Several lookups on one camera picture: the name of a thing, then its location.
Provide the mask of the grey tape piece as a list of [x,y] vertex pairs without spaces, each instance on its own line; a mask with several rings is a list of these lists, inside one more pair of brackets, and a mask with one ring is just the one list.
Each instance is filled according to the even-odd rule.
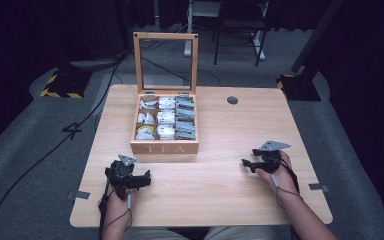
[[320,184],[320,183],[311,183],[311,184],[308,184],[310,190],[321,190],[323,192],[329,192],[330,189],[327,185],[323,185],[323,184]]
[[90,193],[89,192],[84,192],[84,191],[69,191],[66,195],[66,198],[67,199],[70,199],[70,200],[78,200],[78,199],[81,199],[81,200],[88,200],[89,199],[89,196],[90,196]]

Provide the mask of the group of white pyramid tea bags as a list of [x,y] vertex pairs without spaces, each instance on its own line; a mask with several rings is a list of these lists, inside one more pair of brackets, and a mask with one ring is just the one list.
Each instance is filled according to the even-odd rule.
[[[143,109],[143,112],[140,112],[138,114],[137,123],[140,124],[140,126],[143,126],[143,125],[154,126],[155,118],[151,114],[151,110],[156,109],[157,101],[156,100],[151,100],[151,101],[141,100],[139,102],[139,106],[141,109]],[[137,140],[153,140],[154,136],[155,136],[155,132],[150,133],[150,132],[146,131],[146,132],[139,132],[138,133],[136,130],[136,139]]]

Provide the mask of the person's right hand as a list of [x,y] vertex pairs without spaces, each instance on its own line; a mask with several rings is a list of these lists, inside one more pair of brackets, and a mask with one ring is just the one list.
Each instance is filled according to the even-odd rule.
[[289,197],[299,197],[294,181],[285,167],[280,166],[274,174],[269,174],[262,169],[257,169],[256,173],[268,184],[279,201],[284,202]]

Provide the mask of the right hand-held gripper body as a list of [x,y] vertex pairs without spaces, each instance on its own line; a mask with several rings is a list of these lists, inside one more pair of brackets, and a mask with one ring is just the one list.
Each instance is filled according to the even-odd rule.
[[267,173],[274,173],[281,165],[280,150],[289,148],[290,144],[273,140],[266,141],[259,150],[263,151],[260,156],[263,163],[263,170]]

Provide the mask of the black stand with striped base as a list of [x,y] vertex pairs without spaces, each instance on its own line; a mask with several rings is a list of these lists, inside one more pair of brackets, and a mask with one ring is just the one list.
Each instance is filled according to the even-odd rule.
[[83,98],[92,73],[73,66],[64,45],[64,33],[58,22],[56,0],[38,0],[38,14],[43,18],[42,38],[56,70],[42,90],[41,97]]
[[289,101],[320,101],[313,83],[318,70],[326,60],[327,49],[321,46],[325,31],[329,28],[344,0],[333,0],[318,26],[291,67],[294,75],[283,74],[276,78],[277,88]]

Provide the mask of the stack of white tea packets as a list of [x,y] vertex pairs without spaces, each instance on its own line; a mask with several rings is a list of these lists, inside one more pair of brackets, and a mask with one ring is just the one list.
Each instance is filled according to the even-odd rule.
[[175,106],[176,101],[174,97],[161,97],[158,100],[157,133],[161,140],[174,139]]

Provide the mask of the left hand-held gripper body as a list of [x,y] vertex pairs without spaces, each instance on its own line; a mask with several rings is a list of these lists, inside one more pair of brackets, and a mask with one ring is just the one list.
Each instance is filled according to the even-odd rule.
[[134,157],[120,155],[118,160],[114,160],[110,167],[105,169],[107,182],[122,200],[127,199],[128,189],[139,188],[139,178],[132,175],[136,161]]

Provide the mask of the stack of grey tea packets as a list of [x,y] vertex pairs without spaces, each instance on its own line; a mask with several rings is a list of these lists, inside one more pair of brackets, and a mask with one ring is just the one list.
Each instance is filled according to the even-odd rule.
[[175,98],[175,129],[177,139],[196,138],[194,100],[187,96]]

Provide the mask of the person's left hand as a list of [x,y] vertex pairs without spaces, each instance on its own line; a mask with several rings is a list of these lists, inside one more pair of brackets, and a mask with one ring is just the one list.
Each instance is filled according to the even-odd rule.
[[112,186],[109,186],[104,193],[98,208],[105,215],[107,221],[116,219],[129,210],[128,201],[120,199]]

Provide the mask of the wooden tea box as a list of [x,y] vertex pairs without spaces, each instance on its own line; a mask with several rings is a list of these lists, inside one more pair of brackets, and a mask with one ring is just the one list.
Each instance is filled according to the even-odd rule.
[[[186,42],[191,44],[191,58],[190,58],[190,77],[188,86],[163,86],[163,85],[151,85],[144,76],[143,61],[145,57],[143,55],[142,44],[146,40],[169,40],[176,42]],[[132,130],[132,136],[130,145],[134,154],[196,154],[199,147],[199,131],[198,131],[198,115],[197,115],[197,99],[196,99],[196,87],[197,87],[197,58],[198,58],[198,35],[188,33],[156,33],[156,32],[134,32],[134,56],[136,63],[136,79],[138,87],[138,100],[136,104],[134,125]],[[195,126],[196,126],[196,138],[194,140],[177,139],[176,129],[174,123],[174,139],[173,140],[161,140],[157,133],[157,113],[159,111],[158,100],[161,97],[174,97],[187,96],[194,100],[195,110]],[[138,114],[143,112],[140,108],[139,102],[144,101],[157,101],[157,107],[155,110],[151,110],[151,114],[155,118],[155,136],[153,140],[137,140],[136,130],[140,126],[137,123]]]

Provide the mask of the black metal chair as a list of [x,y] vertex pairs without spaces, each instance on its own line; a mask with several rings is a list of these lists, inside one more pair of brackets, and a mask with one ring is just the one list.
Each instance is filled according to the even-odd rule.
[[270,0],[221,0],[213,33],[216,41],[214,64],[218,62],[220,47],[241,47],[241,44],[222,43],[223,32],[248,33],[250,46],[256,52],[255,65],[265,59],[263,45],[269,31],[269,7]]

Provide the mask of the white desk leg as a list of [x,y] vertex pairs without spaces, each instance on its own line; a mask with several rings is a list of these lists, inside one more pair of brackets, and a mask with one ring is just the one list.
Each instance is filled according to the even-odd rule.
[[217,17],[219,6],[219,2],[188,0],[187,33],[190,34],[193,32],[192,25],[194,17]]

